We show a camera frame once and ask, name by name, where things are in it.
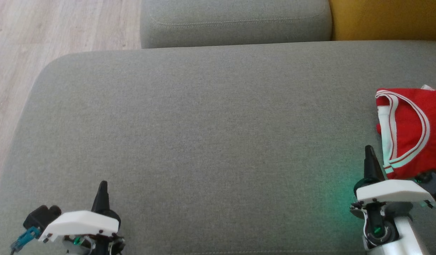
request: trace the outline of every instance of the red garment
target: red garment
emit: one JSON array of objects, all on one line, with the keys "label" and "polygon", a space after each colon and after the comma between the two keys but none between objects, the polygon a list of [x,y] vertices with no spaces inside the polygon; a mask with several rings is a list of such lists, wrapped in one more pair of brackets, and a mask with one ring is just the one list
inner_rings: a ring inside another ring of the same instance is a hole
[{"label": "red garment", "polygon": [[436,169],[436,90],[378,89],[375,98],[388,178]]}]

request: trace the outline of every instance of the white trim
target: white trim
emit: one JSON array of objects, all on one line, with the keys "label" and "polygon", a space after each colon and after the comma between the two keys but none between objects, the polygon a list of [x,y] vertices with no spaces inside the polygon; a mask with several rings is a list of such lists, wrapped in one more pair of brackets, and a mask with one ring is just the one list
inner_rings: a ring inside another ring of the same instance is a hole
[{"label": "white trim", "polygon": [[397,94],[395,92],[391,92],[388,90],[379,90],[375,94],[375,98],[378,98],[380,96],[388,97],[388,99],[390,99],[390,98],[392,99],[391,96],[395,96],[395,97],[398,97],[398,98],[404,100],[406,103],[408,103],[415,110],[415,112],[417,113],[417,115],[421,121],[422,133],[421,133],[421,137],[420,137],[418,143],[415,145],[415,147],[413,147],[412,149],[410,149],[409,151],[407,151],[406,153],[404,153],[400,157],[392,158],[388,163],[388,165],[391,165],[393,168],[400,168],[401,166],[404,166],[407,163],[409,163],[414,157],[416,157],[418,155],[418,153],[427,144],[429,137],[430,137],[429,119],[424,114],[424,112],[414,102],[412,102],[412,100],[409,100],[407,97],[404,97],[400,94]]},{"label": "white trim", "polygon": [[391,159],[393,142],[391,139],[391,129],[389,127],[390,105],[381,105],[377,107],[378,121],[381,129],[381,147],[383,151],[383,163],[389,165]]},{"label": "white trim", "polygon": [[391,103],[391,111],[389,112],[389,127],[391,129],[392,148],[390,159],[397,158],[397,126],[396,126],[396,110],[399,106],[399,99],[395,96],[388,96]]},{"label": "white trim", "polygon": [[383,168],[385,169],[386,174],[394,172],[394,169],[392,169],[392,166],[389,165],[389,163],[388,163],[388,165],[384,165]]},{"label": "white trim", "polygon": [[430,87],[427,84],[422,85],[421,89],[425,89],[425,90],[430,90],[430,91],[435,91],[435,89],[433,89],[432,87]]}]

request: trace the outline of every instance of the gray fabric upholstery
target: gray fabric upholstery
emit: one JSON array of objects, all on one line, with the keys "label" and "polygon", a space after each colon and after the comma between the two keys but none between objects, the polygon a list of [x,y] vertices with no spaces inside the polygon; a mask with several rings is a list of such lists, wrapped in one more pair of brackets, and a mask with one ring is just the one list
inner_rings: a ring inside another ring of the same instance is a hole
[{"label": "gray fabric upholstery", "polygon": [[[0,253],[39,205],[90,210],[101,180],[125,255],[357,255],[349,213],[375,90],[436,88],[436,42],[91,52],[40,74],[0,180]],[[415,208],[436,255],[436,210]],[[31,243],[22,255],[62,254]]]},{"label": "gray fabric upholstery", "polygon": [[142,48],[325,41],[328,0],[143,0]]}]

